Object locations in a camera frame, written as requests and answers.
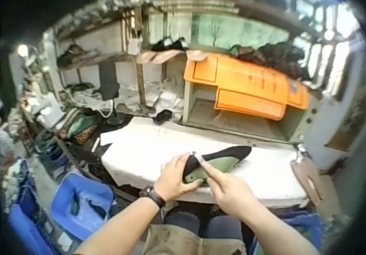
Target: person's leg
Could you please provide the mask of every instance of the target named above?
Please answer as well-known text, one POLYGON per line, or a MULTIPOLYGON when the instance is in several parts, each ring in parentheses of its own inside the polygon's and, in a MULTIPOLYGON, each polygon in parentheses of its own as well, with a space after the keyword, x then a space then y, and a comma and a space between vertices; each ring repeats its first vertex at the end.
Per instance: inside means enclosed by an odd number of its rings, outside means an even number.
POLYGON ((204 238, 242 241, 241 222, 238 218, 228 215, 215 216, 208 222, 204 238))
POLYGON ((197 236, 200 231, 200 219, 196 215, 185 211, 169 214, 164 220, 164 223, 179 226, 180 228, 191 231, 197 236))

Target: hand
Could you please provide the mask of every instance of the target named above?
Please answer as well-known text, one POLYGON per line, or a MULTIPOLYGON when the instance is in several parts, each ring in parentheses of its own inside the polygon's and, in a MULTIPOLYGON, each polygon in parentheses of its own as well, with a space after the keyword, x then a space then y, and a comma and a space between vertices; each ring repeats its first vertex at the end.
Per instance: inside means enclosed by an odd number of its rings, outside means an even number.
POLYGON ((196 180, 190 184, 183 183, 183 170, 188 157, 189 153, 176 156, 162 170, 154 190, 164 201, 175 200, 185 193, 196 190, 202 184, 203 180, 196 180))
POLYGON ((201 163, 209 178, 207 183, 219 207, 228 215, 239 219, 256 212, 259 201, 246 182, 223 173, 209 163, 201 163))

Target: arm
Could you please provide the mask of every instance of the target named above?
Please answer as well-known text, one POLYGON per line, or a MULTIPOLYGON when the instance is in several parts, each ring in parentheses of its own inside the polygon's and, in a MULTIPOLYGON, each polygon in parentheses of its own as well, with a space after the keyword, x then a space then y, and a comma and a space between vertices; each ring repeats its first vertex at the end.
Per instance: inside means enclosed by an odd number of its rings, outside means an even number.
MULTIPOLYGON (((155 192, 165 201, 196 190, 202 181, 183 184, 183 170, 189 154, 177 156, 168 163, 154 185, 155 192)), ((139 198, 110 219, 75 251, 84 255, 127 255, 159 212, 150 198, 139 198)))
POLYGON ((209 184, 219 207, 246 223, 257 236, 265 254, 318 254, 300 233, 273 215, 255 198, 249 186, 203 162, 209 184))

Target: wristwatch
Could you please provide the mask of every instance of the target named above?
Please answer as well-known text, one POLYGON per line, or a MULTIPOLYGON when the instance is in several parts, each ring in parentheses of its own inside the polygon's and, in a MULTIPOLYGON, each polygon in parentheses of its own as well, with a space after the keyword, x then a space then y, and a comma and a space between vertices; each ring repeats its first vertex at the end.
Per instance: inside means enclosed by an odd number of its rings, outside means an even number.
POLYGON ((140 197, 149 197, 159 206, 160 209, 162 209, 165 206, 164 199, 161 198, 160 195, 155 192, 153 185, 149 185, 149 186, 143 188, 139 192, 139 195, 140 195, 140 197))

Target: light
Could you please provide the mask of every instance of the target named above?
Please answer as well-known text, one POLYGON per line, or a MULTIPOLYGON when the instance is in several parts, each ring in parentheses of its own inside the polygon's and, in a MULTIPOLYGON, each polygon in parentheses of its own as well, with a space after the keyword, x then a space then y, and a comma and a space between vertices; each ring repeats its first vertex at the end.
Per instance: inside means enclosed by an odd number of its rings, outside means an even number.
POLYGON ((334 37, 334 31, 332 30, 327 30, 325 33, 324 33, 324 38, 327 40, 327 41, 331 41, 334 37))
POLYGON ((22 58, 25 58, 28 56, 28 47, 26 45, 19 45, 18 46, 18 54, 22 58))

